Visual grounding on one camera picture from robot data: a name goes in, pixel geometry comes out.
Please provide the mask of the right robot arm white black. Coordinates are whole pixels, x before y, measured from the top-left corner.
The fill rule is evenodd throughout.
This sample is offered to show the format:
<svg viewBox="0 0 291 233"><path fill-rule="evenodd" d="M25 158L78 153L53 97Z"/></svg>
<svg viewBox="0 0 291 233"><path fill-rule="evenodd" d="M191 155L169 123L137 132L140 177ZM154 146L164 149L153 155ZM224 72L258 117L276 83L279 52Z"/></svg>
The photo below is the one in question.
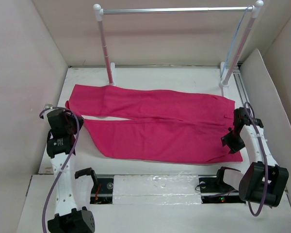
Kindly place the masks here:
<svg viewBox="0 0 291 233"><path fill-rule="evenodd" d="M277 207L284 193L289 172L280 167L272 157L261 120L253 118L253 112L248 108L240 107L233 113L233 129L221 138L222 145L229 147L231 154L245 149L249 167L246 172L221 167L217 171L214 185L220 191L234 188L242 201Z"/></svg>

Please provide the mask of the pink trousers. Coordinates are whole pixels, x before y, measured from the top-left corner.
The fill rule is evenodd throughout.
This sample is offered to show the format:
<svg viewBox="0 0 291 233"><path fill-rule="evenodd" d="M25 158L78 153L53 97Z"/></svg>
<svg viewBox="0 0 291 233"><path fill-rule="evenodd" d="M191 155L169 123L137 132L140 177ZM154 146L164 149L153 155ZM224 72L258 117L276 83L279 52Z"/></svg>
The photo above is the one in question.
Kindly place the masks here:
<svg viewBox="0 0 291 233"><path fill-rule="evenodd" d="M96 148L113 159L177 164L242 162L221 138L235 102L218 95L76 85L65 106L84 117Z"/></svg>

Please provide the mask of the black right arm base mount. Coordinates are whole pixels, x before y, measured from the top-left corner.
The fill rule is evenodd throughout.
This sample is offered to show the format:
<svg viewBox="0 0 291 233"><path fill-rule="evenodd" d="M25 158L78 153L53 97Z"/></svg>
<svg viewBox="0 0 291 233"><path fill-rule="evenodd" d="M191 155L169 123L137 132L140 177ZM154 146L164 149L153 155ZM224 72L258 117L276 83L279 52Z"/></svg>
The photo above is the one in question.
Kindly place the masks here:
<svg viewBox="0 0 291 233"><path fill-rule="evenodd" d="M238 191L223 182L225 170L234 168L221 167L216 175L198 175L198 185L195 191L201 195L202 204L245 203L239 197Z"/></svg>

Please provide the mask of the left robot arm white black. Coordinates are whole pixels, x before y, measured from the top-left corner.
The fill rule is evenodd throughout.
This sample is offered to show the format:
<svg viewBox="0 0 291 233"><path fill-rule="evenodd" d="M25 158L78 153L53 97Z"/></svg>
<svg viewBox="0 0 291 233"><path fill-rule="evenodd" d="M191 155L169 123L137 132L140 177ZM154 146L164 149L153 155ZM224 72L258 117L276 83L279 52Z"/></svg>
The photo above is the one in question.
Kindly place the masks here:
<svg viewBox="0 0 291 233"><path fill-rule="evenodd" d="M46 108L40 117L50 126L47 154L55 177L42 211L42 231L93 233L95 220L89 204L98 180L90 167L75 169L76 144L83 119L64 107Z"/></svg>

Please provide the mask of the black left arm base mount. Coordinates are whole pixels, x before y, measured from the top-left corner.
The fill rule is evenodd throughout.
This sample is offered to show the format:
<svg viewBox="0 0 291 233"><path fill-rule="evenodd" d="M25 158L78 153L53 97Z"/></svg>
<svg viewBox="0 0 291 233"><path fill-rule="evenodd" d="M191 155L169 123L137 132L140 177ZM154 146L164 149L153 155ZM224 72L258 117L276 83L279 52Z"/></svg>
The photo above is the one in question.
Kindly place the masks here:
<svg viewBox="0 0 291 233"><path fill-rule="evenodd" d="M90 185L91 204L112 204L114 175L97 175L95 171L89 167L75 172L75 179L81 177L91 177L93 184Z"/></svg>

